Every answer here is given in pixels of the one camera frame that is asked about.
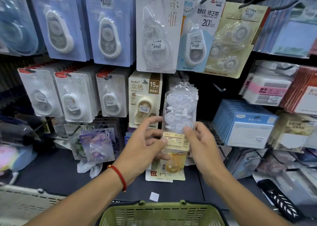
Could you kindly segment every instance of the right hand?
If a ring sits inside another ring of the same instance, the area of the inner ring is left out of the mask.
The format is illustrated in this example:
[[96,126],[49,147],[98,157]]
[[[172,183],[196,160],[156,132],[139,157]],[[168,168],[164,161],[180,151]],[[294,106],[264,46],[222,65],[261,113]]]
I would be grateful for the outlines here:
[[220,157],[216,140],[201,122],[196,122],[195,130],[184,127],[184,134],[189,140],[194,162],[209,186],[212,179],[228,172]]

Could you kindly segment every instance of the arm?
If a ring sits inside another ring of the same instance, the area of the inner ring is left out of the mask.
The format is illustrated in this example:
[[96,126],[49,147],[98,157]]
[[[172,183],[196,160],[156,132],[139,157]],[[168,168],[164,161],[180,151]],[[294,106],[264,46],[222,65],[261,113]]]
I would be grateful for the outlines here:
[[[151,117],[143,121],[133,133],[125,149],[113,165],[121,172],[127,185],[143,173],[154,157],[168,160],[169,156],[160,152],[166,139],[154,139],[161,136],[160,129],[147,129],[150,124],[159,122],[162,117]],[[90,183],[72,195],[52,206],[26,226],[68,226],[94,225],[112,200],[122,190],[123,184],[117,173],[109,168]]]
[[184,128],[184,133],[205,182],[227,204],[240,226],[289,226],[286,220],[235,180],[221,160],[214,136],[203,123],[197,122],[195,131]]

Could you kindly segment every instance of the green shopping basket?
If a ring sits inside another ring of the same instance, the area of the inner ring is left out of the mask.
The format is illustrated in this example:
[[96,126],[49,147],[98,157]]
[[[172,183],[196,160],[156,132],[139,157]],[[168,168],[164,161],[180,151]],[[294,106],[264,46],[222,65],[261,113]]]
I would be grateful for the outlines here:
[[178,203],[113,203],[96,225],[228,226],[228,223],[221,210],[212,203],[181,200]]

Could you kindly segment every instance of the hand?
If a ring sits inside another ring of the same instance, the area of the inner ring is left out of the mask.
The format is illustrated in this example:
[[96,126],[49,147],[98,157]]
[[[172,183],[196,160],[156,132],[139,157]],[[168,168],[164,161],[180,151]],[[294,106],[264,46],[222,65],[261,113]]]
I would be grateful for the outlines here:
[[113,165],[121,172],[127,185],[130,185],[137,176],[147,169],[154,158],[169,160],[170,156],[161,153],[167,143],[166,138],[155,139],[153,136],[162,136],[161,129],[147,129],[150,124],[162,121],[162,117],[146,118],[130,137],[124,150]]
[[211,186],[215,176],[228,172],[220,157],[216,140],[206,126],[196,122],[195,131],[184,127],[184,134],[190,142],[192,156],[206,183]]

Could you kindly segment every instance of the left hand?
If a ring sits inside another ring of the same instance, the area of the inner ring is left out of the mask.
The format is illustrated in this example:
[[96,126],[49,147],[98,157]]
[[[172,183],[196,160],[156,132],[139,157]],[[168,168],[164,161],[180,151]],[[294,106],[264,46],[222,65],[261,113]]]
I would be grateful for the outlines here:
[[169,160],[169,156],[161,153],[167,143],[166,138],[155,139],[153,136],[162,136],[161,129],[148,129],[150,124],[162,121],[163,117],[146,118],[130,137],[124,150],[113,165],[121,172],[125,182],[130,185],[137,176],[143,173],[153,159]]

